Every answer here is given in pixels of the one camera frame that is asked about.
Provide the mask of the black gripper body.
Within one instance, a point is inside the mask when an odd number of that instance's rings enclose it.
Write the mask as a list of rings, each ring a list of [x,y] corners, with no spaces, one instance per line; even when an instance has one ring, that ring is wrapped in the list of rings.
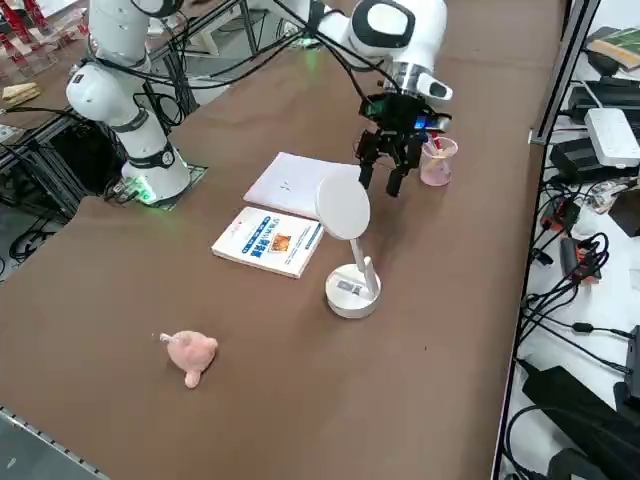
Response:
[[[359,115],[374,124],[371,131],[410,133],[436,131],[436,114],[424,100],[398,93],[379,93],[366,96],[359,107]]]

